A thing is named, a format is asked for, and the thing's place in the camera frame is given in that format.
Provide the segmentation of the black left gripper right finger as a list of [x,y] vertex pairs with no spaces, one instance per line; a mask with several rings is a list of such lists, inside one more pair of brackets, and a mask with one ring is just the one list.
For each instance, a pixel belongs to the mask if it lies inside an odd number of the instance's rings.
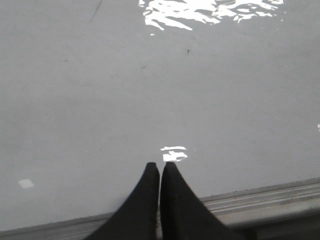
[[164,240],[242,239],[204,206],[173,162],[162,173],[160,220]]

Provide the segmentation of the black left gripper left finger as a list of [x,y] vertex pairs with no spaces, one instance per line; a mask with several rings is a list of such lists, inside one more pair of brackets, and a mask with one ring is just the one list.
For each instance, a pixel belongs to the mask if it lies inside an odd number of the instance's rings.
[[120,208],[87,240],[155,240],[160,173],[149,162],[138,183]]

